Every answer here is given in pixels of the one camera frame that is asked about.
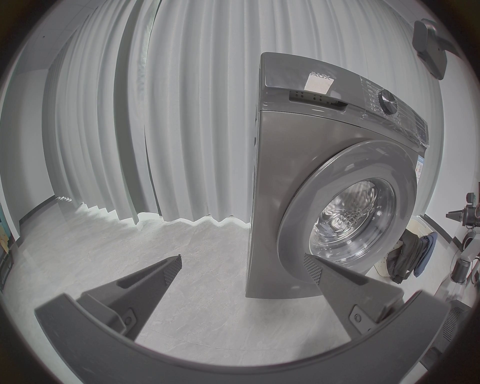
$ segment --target ceiling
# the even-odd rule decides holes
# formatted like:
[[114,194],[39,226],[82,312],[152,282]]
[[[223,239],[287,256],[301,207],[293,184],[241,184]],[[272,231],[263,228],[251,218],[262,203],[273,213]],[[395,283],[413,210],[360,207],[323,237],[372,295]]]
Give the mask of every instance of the ceiling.
[[47,69],[81,23],[105,0],[60,0],[35,29],[20,57],[17,73]]

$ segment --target label sticker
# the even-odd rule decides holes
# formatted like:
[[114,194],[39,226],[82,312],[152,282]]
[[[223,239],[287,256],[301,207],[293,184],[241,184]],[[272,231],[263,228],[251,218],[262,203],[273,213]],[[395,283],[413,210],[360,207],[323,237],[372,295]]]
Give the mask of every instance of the label sticker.
[[311,72],[308,76],[304,90],[326,95],[332,83],[333,79],[331,79],[330,76],[321,73]]
[[415,168],[415,173],[417,175],[417,184],[419,183],[421,170],[423,169],[423,161],[424,161],[424,158],[419,155],[419,158],[417,160],[417,166]]

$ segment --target black cloth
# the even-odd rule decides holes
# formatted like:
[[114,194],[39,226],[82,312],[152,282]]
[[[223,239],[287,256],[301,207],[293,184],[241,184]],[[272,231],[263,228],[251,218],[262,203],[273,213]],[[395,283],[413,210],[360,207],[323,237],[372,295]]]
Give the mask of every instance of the black cloth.
[[387,270],[390,278],[397,284],[410,276],[419,263],[424,249],[428,245],[422,239],[406,229],[402,237],[403,245],[391,251],[387,256]]

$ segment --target washing machine door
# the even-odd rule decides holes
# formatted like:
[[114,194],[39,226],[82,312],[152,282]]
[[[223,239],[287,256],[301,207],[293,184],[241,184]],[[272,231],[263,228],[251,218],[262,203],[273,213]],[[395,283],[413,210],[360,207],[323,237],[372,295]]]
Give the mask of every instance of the washing machine door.
[[307,252],[368,271],[402,235],[416,194],[414,166],[399,144],[372,140],[345,149],[303,183],[285,211],[277,235],[283,267],[311,282]]

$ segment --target blue cloth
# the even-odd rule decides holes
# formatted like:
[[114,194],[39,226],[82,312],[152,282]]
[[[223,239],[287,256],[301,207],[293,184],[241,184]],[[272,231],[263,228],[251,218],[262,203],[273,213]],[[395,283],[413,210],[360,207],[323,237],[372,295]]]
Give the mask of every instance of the blue cloth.
[[437,242],[437,237],[438,237],[437,232],[432,232],[430,235],[423,236],[421,238],[422,242],[427,242],[428,245],[426,246],[425,250],[423,251],[423,254],[420,257],[420,260],[417,263],[417,266],[413,270],[413,274],[415,275],[415,277],[420,276],[422,274],[422,272],[425,270],[425,267],[427,266],[427,263],[430,260],[430,257],[432,256],[433,249],[434,249],[435,244]]

